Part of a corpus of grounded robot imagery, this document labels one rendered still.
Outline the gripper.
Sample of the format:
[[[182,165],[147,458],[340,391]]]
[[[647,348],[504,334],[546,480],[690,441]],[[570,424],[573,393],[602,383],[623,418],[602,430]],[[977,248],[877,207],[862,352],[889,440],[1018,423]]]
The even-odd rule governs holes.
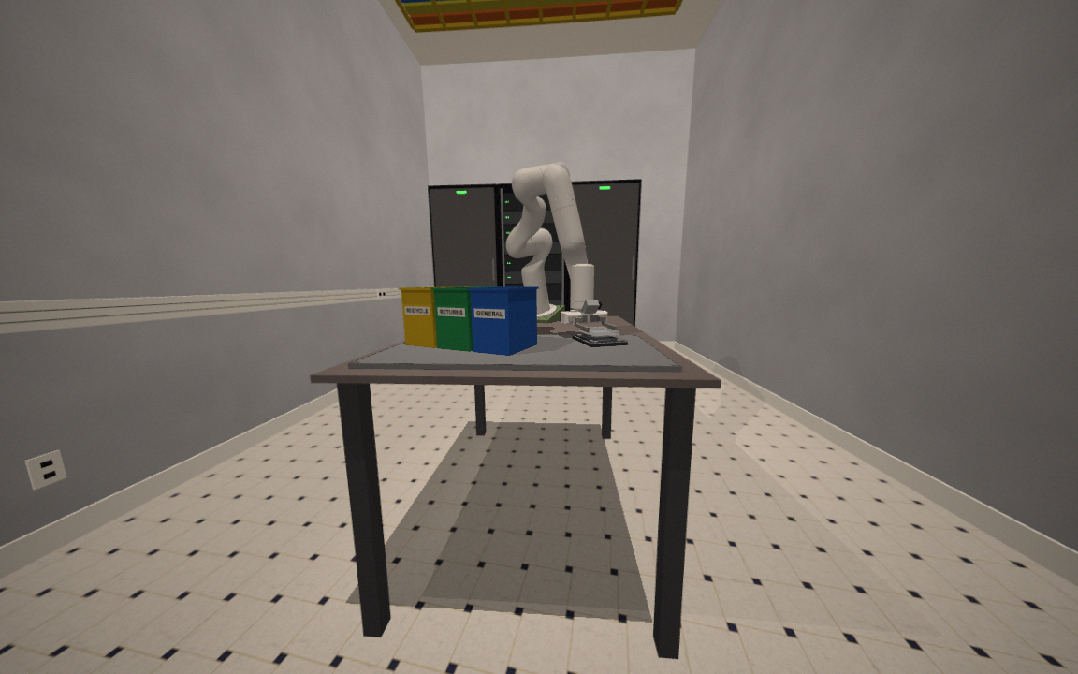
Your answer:
[[[617,331],[617,326],[612,324],[607,324],[607,311],[598,310],[596,313],[585,313],[578,310],[570,310],[570,312],[561,312],[561,324],[575,324],[581,331],[590,332],[590,326],[583,326],[580,324],[602,324],[607,326],[608,329]]]

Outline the green bin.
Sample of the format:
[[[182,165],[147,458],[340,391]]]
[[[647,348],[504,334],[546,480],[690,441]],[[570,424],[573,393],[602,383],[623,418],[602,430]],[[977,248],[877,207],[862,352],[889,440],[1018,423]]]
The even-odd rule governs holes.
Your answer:
[[[432,287],[436,291],[437,348],[473,350],[471,290]]]

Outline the blue bin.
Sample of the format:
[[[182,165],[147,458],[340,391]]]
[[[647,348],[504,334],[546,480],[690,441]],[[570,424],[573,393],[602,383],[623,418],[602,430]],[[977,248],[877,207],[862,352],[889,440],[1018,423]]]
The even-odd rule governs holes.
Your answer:
[[[533,348],[536,289],[539,286],[468,287],[473,350],[512,357],[517,350]]]

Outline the yellow recycle bin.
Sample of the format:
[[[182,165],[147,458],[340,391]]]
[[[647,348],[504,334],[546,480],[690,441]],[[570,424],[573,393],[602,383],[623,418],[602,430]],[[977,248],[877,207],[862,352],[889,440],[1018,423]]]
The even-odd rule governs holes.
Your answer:
[[[405,324],[405,345],[437,348],[436,291],[431,287],[399,287]]]

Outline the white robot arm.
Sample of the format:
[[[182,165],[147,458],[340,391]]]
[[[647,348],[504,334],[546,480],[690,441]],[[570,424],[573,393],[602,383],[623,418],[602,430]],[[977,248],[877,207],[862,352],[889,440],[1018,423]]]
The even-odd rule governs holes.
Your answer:
[[[596,310],[602,308],[602,302],[593,299],[594,266],[588,264],[585,236],[575,203],[569,169],[563,162],[521,169],[515,171],[512,189],[515,198],[523,204],[523,211],[519,225],[506,238],[506,253],[511,257],[533,256],[521,274],[524,286],[539,286],[536,289],[536,318],[545,318],[557,311],[555,304],[550,304],[547,294],[545,258],[550,255],[553,240],[542,226],[545,203],[538,197],[540,195],[547,195],[555,219],[566,271],[572,280],[572,310],[596,313]]]

